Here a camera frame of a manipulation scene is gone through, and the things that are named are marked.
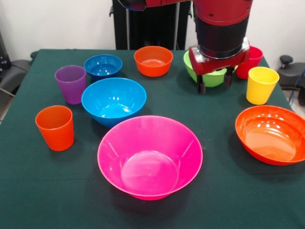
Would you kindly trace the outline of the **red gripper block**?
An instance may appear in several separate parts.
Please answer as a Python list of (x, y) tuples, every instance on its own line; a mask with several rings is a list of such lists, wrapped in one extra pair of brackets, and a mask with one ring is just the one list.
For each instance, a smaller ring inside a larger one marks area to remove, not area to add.
[(222, 68), (226, 68), (227, 71), (224, 76), (224, 83), (225, 86), (230, 86), (233, 75), (232, 67), (246, 62), (249, 57), (250, 43), (247, 37), (244, 37), (241, 50), (236, 55), (224, 59), (208, 57), (202, 54), (197, 46), (191, 46), (189, 48), (189, 59), (194, 72), (197, 74), (198, 94), (205, 94), (205, 82), (202, 74), (207, 74)]

